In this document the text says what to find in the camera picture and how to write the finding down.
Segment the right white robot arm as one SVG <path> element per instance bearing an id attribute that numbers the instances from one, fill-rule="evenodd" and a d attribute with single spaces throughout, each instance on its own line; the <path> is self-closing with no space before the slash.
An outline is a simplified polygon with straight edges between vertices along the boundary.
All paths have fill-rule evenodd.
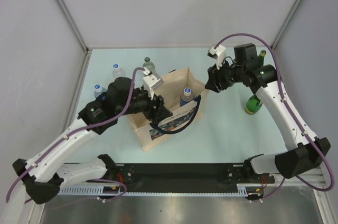
<path id="1" fill-rule="evenodd" d="M 285 143 L 283 153 L 258 155 L 247 159 L 249 166 L 243 169 L 243 175 L 249 182 L 257 182 L 263 173 L 279 173 L 290 179 L 320 166 L 322 158 L 319 151 L 326 155 L 331 147 L 327 138 L 318 138 L 309 128 L 300 129 L 305 122 L 298 117 L 299 124 L 293 118 L 299 113 L 288 99 L 284 85 L 277 81 L 277 72 L 272 65 L 261 65 L 256 46 L 252 43 L 234 48 L 235 63 L 226 61 L 226 48 L 210 48 L 208 56 L 216 63 L 208 68 L 206 89 L 221 92 L 233 83 L 242 83 L 249 87 L 254 95 L 268 109 Z"/>

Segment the clear glass bottle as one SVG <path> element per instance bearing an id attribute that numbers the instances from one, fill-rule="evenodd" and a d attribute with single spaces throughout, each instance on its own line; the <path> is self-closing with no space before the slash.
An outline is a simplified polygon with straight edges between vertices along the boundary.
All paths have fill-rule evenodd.
<path id="1" fill-rule="evenodd" d="M 156 72 L 155 64 L 151 61 L 149 57 L 144 58 L 143 68 L 146 68 L 148 70 L 148 72 L 146 70 L 144 71 L 145 75 L 150 74 L 150 72 L 151 73 Z"/>

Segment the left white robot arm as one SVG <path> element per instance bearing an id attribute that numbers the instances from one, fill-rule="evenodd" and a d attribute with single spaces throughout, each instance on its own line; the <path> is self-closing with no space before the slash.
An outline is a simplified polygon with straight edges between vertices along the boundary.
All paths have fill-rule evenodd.
<path id="1" fill-rule="evenodd" d="M 107 91 L 88 103 L 67 130 L 45 150 L 29 160 L 16 160 L 13 168 L 30 198 L 43 204 L 64 187 L 96 179 L 107 182 L 118 179 L 119 168 L 107 154 L 69 166 L 65 165 L 65 160 L 116 125 L 120 116 L 143 113 L 146 119 L 155 123 L 172 116 L 163 97 L 154 93 L 162 84 L 162 78 L 156 74 L 145 76 L 140 88 L 135 88 L 129 78 L 117 78 L 109 84 Z"/>

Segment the blue label water bottle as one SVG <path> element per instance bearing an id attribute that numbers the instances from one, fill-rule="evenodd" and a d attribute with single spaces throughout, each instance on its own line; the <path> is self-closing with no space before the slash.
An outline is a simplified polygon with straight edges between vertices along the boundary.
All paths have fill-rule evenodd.
<path id="1" fill-rule="evenodd" d="M 180 95 L 180 106 L 184 106 L 191 102 L 194 99 L 194 93 L 191 88 L 184 88 L 183 92 Z"/>

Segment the beige canvas tote bag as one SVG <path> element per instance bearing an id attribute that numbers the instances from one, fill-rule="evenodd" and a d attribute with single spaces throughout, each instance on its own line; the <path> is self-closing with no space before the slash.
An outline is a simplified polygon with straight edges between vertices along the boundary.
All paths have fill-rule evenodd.
<path id="1" fill-rule="evenodd" d="M 143 113 L 127 116 L 144 152 L 172 135 L 187 131 L 193 122 L 204 115 L 209 91 L 189 68 L 171 71 L 162 79 L 164 83 L 155 90 L 155 94 L 163 97 L 167 116 L 161 116 L 154 122 Z"/>

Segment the green glass bottle back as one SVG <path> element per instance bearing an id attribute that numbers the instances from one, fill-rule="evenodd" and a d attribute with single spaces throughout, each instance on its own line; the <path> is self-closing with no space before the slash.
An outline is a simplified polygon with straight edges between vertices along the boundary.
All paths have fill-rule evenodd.
<path id="1" fill-rule="evenodd" d="M 258 60 L 261 67 L 264 65 L 266 54 L 267 54 L 266 50 L 261 50 L 260 53 L 258 54 Z"/>

